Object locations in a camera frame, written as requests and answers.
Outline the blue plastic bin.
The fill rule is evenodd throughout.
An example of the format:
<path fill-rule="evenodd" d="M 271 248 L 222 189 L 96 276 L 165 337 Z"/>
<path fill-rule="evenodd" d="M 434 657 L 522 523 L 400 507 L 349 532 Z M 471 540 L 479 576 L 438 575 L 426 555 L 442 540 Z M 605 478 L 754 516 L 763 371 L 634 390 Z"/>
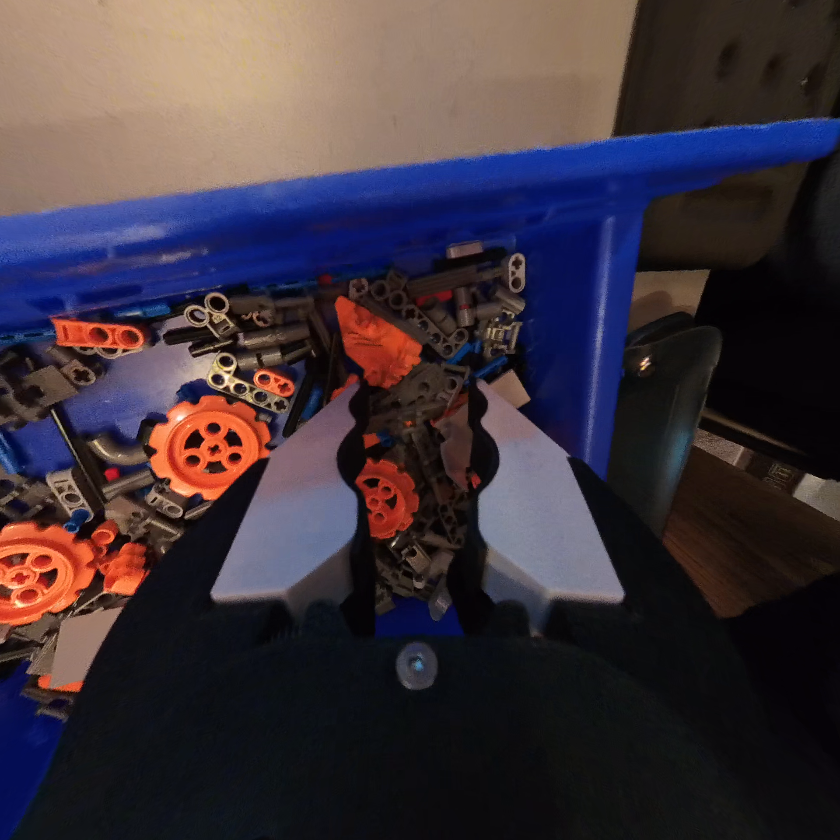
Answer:
<path fill-rule="evenodd" d="M 529 420 L 625 600 L 361 636 L 216 604 L 265 465 L 127 604 L 15 838 L 838 838 L 837 772 L 774 732 L 721 622 L 601 479 L 655 197 L 833 150 L 819 119 L 631 136 L 2 218 L 2 327 L 513 243 Z"/>

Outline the pile of toy building parts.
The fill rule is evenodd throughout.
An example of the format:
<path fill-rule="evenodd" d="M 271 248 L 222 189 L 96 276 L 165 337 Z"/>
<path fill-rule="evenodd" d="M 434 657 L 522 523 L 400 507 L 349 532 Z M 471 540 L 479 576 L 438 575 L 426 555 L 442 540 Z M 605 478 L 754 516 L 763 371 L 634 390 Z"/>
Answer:
<path fill-rule="evenodd" d="M 457 441 L 469 390 L 520 386 L 526 260 L 480 243 L 434 272 L 396 266 L 282 287 L 52 317 L 2 330 L 2 670 L 66 721 L 119 609 L 223 494 L 350 385 L 371 388 L 364 495 L 375 610 L 453 625 L 449 564 L 479 478 Z M 397 385 L 345 353 L 345 296 L 422 345 Z M 86 663 L 58 676 L 56 657 Z"/>

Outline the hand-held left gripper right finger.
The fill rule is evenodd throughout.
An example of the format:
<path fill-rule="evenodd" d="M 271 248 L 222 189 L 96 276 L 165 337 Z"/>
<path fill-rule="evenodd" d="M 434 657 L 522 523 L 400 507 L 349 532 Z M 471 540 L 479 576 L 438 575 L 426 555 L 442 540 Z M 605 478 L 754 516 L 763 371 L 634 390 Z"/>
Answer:
<path fill-rule="evenodd" d="M 568 453 L 484 382 L 470 389 L 468 423 L 479 484 L 449 568 L 463 631 L 483 633 L 504 602 L 537 634 L 559 604 L 621 606 L 623 585 Z"/>

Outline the black plastic chair part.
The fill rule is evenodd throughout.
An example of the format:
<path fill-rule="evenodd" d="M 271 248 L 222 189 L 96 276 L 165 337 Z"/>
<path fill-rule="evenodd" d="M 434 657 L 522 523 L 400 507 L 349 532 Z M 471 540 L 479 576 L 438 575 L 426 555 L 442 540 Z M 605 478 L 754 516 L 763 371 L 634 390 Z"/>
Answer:
<path fill-rule="evenodd" d="M 721 333 L 676 312 L 630 332 L 606 482 L 658 537 L 690 453 Z"/>

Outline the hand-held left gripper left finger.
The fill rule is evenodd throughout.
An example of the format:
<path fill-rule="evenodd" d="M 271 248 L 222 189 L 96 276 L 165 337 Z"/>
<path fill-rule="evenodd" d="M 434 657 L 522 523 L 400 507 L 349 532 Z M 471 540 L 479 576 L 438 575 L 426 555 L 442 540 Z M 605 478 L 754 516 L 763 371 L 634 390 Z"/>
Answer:
<path fill-rule="evenodd" d="M 375 562 L 361 490 L 370 388 L 350 385 L 268 457 L 211 596 L 219 605 L 343 607 L 351 629 L 375 632 Z"/>

